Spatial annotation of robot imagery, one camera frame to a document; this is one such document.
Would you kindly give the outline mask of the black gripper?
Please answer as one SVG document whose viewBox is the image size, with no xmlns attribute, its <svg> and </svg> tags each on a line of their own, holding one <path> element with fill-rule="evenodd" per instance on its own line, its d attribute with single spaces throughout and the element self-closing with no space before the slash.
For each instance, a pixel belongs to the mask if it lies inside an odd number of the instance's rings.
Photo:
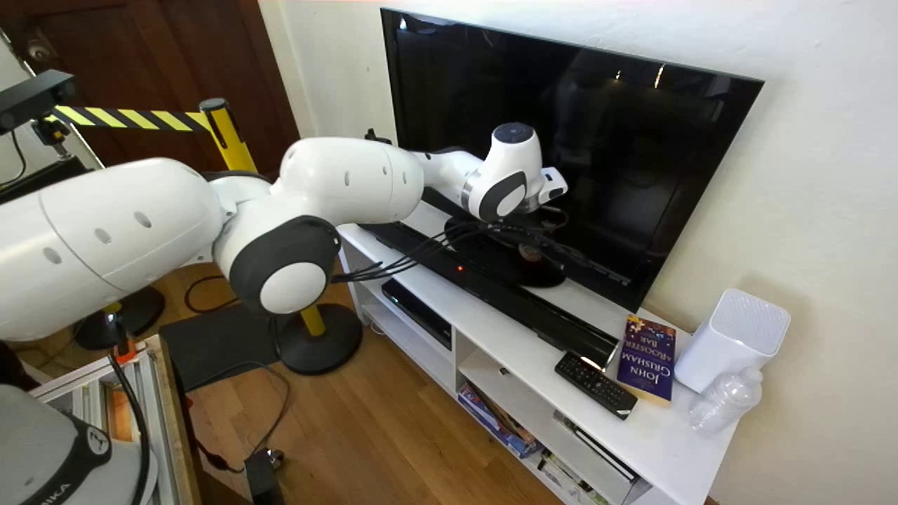
<svg viewBox="0 0 898 505">
<path fill-rule="evenodd" d="M 452 216 L 446 221 L 446 235 L 459 245 L 473 235 L 494 238 L 514 248 L 521 259 L 540 259 L 550 248 L 550 235 L 566 224 L 560 207 L 540 207 L 533 213 L 510 213 L 508 220 L 480 221 L 472 216 Z"/>
</svg>

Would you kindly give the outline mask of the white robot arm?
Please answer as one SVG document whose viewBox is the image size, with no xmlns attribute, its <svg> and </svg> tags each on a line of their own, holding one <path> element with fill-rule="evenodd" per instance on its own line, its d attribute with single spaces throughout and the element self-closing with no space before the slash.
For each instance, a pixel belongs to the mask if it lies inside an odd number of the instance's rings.
<svg viewBox="0 0 898 505">
<path fill-rule="evenodd" d="M 498 125 L 482 157 L 302 137 L 270 182 L 171 157 L 90 171 L 0 205 L 0 341 L 42 341 L 198 261 L 249 308 L 295 314 L 331 283 L 345 224 L 402 221 L 430 192 L 496 221 L 563 197 L 566 181 L 526 125 Z"/>
</svg>

